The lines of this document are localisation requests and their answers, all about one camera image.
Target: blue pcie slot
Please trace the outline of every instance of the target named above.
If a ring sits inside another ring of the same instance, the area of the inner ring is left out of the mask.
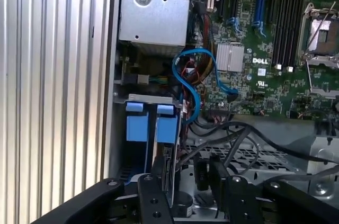
[[[265,14],[265,0],[257,0],[252,26],[258,28],[260,34],[266,37],[266,35],[264,34],[264,14]]]

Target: white label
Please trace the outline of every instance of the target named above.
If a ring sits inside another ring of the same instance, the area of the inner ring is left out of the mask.
[[[265,81],[258,81],[256,85],[259,87],[267,87],[267,84],[265,83]]]
[[[258,76],[262,76],[262,77],[266,76],[266,69],[259,68],[258,69]]]
[[[269,62],[267,61],[267,59],[262,59],[262,58],[253,58],[252,62],[254,64],[269,64]]]
[[[186,217],[188,218],[193,213],[193,206],[187,207]]]

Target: metal side panel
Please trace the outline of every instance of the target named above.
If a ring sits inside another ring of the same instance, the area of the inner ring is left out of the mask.
[[[30,223],[107,176],[109,9],[0,0],[1,224]]]

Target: motherboard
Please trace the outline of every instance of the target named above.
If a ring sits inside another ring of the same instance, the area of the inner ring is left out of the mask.
[[[317,114],[302,115],[307,110],[337,112],[339,0],[202,1],[213,21],[219,78],[239,91],[228,101],[211,73],[203,109],[226,111],[248,100],[236,112],[310,120]]]

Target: blue plastic tab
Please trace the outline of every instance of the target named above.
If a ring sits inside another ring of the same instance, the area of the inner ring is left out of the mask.
[[[148,138],[148,113],[146,115],[127,116],[126,140],[147,142]]]
[[[157,114],[174,114],[174,106],[173,105],[158,105]]]
[[[142,112],[144,110],[143,103],[127,102],[126,111],[128,112]]]
[[[128,102],[127,112],[142,112],[143,103]],[[133,115],[127,113],[126,118],[126,140],[135,142],[147,142],[148,139],[148,113]]]
[[[158,117],[156,139],[159,143],[174,144],[176,140],[178,116]]]

